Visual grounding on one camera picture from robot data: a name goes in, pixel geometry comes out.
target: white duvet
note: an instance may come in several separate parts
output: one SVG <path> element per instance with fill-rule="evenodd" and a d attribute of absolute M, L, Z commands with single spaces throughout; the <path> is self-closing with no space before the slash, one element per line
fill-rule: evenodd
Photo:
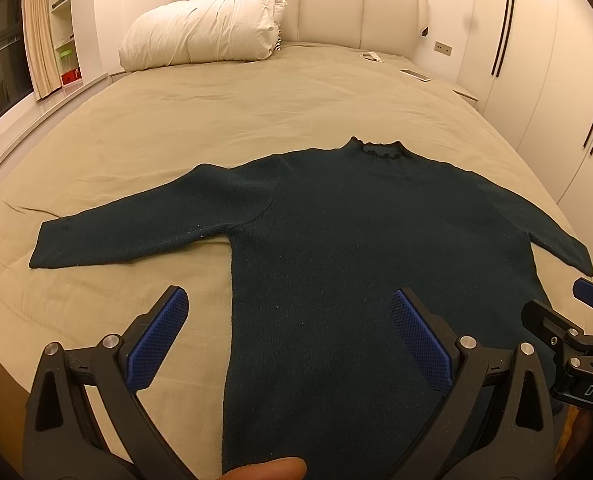
<path fill-rule="evenodd" d="M 183 0 L 131 25 L 118 56 L 128 72 L 183 63 L 266 59 L 285 0 Z"/>

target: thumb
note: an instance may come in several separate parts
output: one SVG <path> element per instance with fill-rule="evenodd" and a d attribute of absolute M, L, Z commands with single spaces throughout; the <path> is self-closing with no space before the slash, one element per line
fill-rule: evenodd
<path fill-rule="evenodd" d="M 229 471 L 218 480 L 302 480 L 306 471 L 305 462 L 292 456 L 244 465 Z"/>

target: headboard panel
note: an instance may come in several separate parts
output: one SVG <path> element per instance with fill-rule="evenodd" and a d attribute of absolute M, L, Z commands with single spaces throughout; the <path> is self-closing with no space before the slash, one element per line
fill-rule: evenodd
<path fill-rule="evenodd" d="M 427 0 L 286 2 L 281 23 L 281 37 L 286 41 L 339 44 L 411 59 L 428 26 Z"/>

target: phone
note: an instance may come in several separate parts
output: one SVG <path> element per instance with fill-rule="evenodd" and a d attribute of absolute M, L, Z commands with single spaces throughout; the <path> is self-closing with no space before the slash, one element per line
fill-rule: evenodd
<path fill-rule="evenodd" d="M 378 61 L 379 63 L 383 62 L 381 56 L 375 52 L 362 52 L 361 55 L 369 61 Z"/>
<path fill-rule="evenodd" d="M 420 79 L 424 83 L 427 83 L 427 81 L 432 81 L 432 77 L 428 77 L 426 75 L 419 74 L 418 72 L 414 72 L 414 70 L 410 70 L 409 68 L 405 68 L 405 69 L 401 70 L 400 72 L 403 72 L 404 74 L 407 74 L 407 75 L 411 75 L 412 77 L 416 77 L 417 79 Z"/>

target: bed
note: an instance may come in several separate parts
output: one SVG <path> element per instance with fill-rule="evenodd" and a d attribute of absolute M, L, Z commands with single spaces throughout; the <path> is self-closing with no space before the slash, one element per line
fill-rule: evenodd
<path fill-rule="evenodd" d="M 95 345 L 123 332 L 171 283 L 184 287 L 188 321 L 139 397 L 200 478 L 220 474 L 231 337 L 227 238 L 128 264 L 31 270 L 43 221 L 159 186 L 203 162 L 232 167 L 271 153 L 338 148 L 357 136 L 401 140 L 419 155 L 475 171 L 573 234 L 534 174 L 471 106 L 439 80 L 400 73 L 422 72 L 409 59 L 427 26 L 425 0 L 287 1 L 282 48 L 269 59 L 128 75 L 63 120 L 0 185 L 0 362 L 29 389 L 47 343 Z M 364 59 L 365 50 L 384 62 Z M 593 310 L 571 293 L 581 273 L 532 248 L 555 309 L 593 333 Z M 110 446 L 122 453 L 92 400 Z"/>

